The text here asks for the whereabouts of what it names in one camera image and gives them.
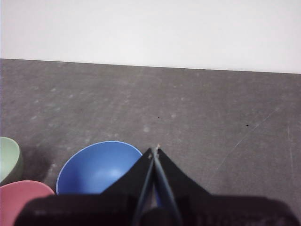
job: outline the gray surface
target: gray surface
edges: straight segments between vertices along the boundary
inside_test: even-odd
[[[1,61],[1,135],[52,188],[81,148],[163,150],[205,189],[265,195],[301,217],[301,75]]]

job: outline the green bowl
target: green bowl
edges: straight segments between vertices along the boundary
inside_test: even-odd
[[[2,186],[21,179],[23,174],[23,159],[17,142],[8,137],[0,137],[0,150],[0,185]]]

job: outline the pink bowl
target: pink bowl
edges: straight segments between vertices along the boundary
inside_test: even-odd
[[[35,198],[54,194],[46,184],[22,180],[0,187],[0,225],[13,226],[24,205]]]

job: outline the bowl rim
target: bowl rim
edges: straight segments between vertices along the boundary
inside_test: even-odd
[[[58,191],[58,181],[61,177],[61,173],[63,171],[63,169],[65,168],[65,166],[68,164],[69,161],[71,161],[71,159],[73,159],[77,154],[79,154],[80,152],[92,147],[92,146],[95,146],[95,145],[98,145],[98,144],[103,144],[103,143],[121,143],[121,144],[125,144],[125,145],[128,145],[130,147],[132,147],[134,150],[136,150],[141,156],[142,156],[142,153],[138,150],[138,148],[134,147],[133,145],[129,144],[129,143],[126,143],[126,142],[123,142],[123,141],[117,141],[117,140],[107,140],[107,141],[101,141],[101,142],[97,142],[97,143],[94,143],[94,144],[91,144],[87,147],[84,147],[82,148],[81,150],[79,150],[78,152],[76,152],[74,155],[72,155],[68,160],[67,162],[63,165],[63,167],[61,168],[58,176],[57,176],[57,179],[56,179],[56,185],[55,185],[55,191],[56,191],[56,194],[59,194],[59,191]]]
[[[0,144],[1,144],[1,140],[2,140],[2,139],[8,140],[8,141],[12,142],[12,143],[17,147],[18,158],[17,158],[17,160],[16,160],[14,166],[12,167],[11,171],[10,171],[4,178],[0,179],[0,182],[5,181],[5,179],[8,178],[8,176],[11,174],[11,172],[14,171],[14,169],[17,167],[17,164],[18,164],[19,159],[20,159],[20,156],[21,156],[20,146],[19,146],[19,144],[18,144],[14,139],[9,138],[9,137],[2,137],[2,136],[1,136],[1,137],[0,137]]]
[[[37,185],[41,185],[43,186],[44,188],[46,188],[48,191],[50,191],[52,194],[55,194],[55,192],[46,184],[40,182],[40,181],[36,181],[36,180],[19,180],[19,181],[16,181],[16,182],[12,182],[12,183],[9,183],[9,184],[6,184],[6,185],[3,185],[1,186],[0,188],[3,189],[3,188],[6,188],[8,186],[13,186],[15,184],[37,184]]]

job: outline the wall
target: wall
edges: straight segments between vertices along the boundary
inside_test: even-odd
[[[2,0],[1,58],[301,73],[301,1]]]

